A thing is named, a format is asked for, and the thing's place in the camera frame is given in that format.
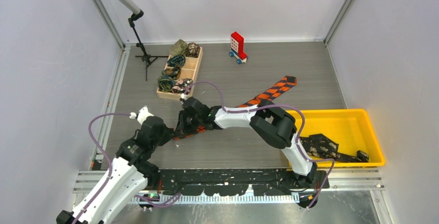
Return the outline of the orange navy striped tie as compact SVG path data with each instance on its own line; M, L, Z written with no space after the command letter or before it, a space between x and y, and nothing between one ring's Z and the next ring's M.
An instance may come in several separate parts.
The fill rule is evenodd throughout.
M253 99L245 102L244 104L238 105L237 108L246 108L246 107L256 107L260 103L262 103L264 100L270 103L272 100L276 99L283 93L290 90L292 87L294 87L297 84L297 78L293 76L284 76L281 78L278 82L276 82L273 86L271 86L269 89L265 90L264 92L258 94ZM173 139L179 140L184 139L187 137L190 137L193 135L177 135L177 130L174 131Z

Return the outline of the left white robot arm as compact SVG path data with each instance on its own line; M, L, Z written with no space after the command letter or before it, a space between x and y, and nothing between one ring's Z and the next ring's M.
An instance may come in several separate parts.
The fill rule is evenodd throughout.
M61 211L56 223L112 223L137 193L158 185L159 168L149 159L172 136L173 129L160 117L147 117L134 136L120 145L108 170L90 193L73 210Z

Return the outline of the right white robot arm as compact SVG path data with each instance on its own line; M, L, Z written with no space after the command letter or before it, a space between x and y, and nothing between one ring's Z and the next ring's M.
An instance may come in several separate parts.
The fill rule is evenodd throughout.
M301 129L295 118L285 111L285 106L269 100L239 108L208 107L194 97L182 103L175 140L184 139L206 130L250 128L269 146L280 149L292 166L296 183L309 188L316 182L317 164L306 153L300 138Z

